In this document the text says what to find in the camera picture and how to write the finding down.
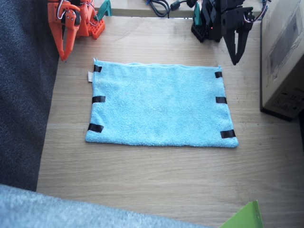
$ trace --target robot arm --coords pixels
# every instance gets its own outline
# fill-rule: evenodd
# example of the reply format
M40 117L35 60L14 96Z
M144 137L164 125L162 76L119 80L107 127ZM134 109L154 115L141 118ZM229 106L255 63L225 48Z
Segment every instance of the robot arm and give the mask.
M195 5L191 31L200 42L211 39L220 42L224 37L232 63L236 65L242 58L249 31L253 23L266 10L266 3L261 14L256 18L252 7L243 8L245 0L202 0L202 8L197 0L187 0L190 7ZM235 32L238 33L237 53Z

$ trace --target gray fabric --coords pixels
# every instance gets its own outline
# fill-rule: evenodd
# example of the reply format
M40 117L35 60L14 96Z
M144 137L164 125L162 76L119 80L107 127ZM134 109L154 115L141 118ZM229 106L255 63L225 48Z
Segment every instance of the gray fabric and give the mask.
M1 3L0 183L36 190L59 56L46 0Z
M206 228L0 185L2 228Z

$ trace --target green folder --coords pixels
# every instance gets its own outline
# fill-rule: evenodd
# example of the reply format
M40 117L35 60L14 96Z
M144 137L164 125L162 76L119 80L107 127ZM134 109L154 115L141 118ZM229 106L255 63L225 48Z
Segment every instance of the green folder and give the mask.
M257 200L244 206L220 228L264 228Z

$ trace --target wood grain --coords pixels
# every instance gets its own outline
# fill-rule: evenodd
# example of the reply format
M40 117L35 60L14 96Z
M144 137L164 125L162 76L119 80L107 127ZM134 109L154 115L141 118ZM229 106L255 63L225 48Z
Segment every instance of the wood grain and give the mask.
M233 66L222 40L199 43L190 19L106 18L98 40L78 39L59 62L38 192L219 227L259 200L268 228L304 224L299 122L259 111L259 24ZM93 58L223 68L236 149L86 143Z
M104 0L95 0L95 8L99 8ZM128 16L128 17L156 17L154 11L150 6L146 5L146 0L112 0L112 12L114 16ZM171 5L175 0L167 0ZM260 0L246 0L244 7L253 7L253 11L258 14L262 9ZM163 6L155 4L159 10L163 10ZM194 8L188 7L186 3L182 3L180 8L170 13L172 18L192 18Z

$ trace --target microfiber towel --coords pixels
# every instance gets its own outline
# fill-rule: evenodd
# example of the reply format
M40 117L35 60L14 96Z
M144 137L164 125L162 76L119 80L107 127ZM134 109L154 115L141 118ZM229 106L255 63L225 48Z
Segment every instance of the microfiber towel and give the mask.
M220 67L95 60L87 142L236 147Z
M1 228L207 228L0 184Z

